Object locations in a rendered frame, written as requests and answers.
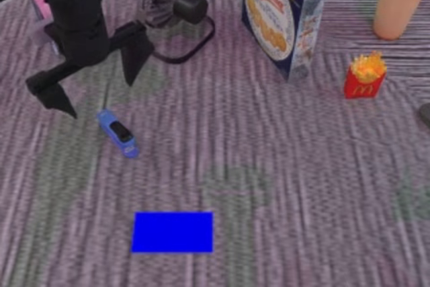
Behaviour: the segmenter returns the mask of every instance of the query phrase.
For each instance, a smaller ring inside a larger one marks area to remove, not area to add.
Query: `yellow m logo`
[[[371,94],[374,91],[374,86],[373,85],[358,85],[355,88],[353,95],[356,95],[357,93],[363,95],[366,91],[368,91],[368,94]]]

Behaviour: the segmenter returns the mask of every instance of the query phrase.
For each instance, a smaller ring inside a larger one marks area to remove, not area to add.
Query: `cup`
[[[374,33],[384,40],[402,36],[421,0],[378,0]]]

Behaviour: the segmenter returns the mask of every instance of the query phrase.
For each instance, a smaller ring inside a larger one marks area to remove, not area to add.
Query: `fan blade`
[[[121,48],[122,68],[129,86],[136,80],[143,65],[154,52],[153,43],[146,36],[146,31],[141,30]]]
[[[34,93],[34,89],[37,88],[37,85],[31,84],[31,82],[31,79],[26,81],[28,89],[42,102],[46,109],[60,110],[77,119],[77,113],[61,85],[55,83],[42,91]]]

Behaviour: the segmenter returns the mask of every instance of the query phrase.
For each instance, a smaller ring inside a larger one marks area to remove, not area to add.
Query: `bright blue rectangle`
[[[213,252],[212,212],[137,212],[133,253]]]

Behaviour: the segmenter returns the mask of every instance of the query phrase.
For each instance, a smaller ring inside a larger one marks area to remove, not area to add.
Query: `pink object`
[[[34,0],[34,5],[37,7],[36,10],[41,15],[40,19],[48,19],[52,17],[51,8],[45,0]]]

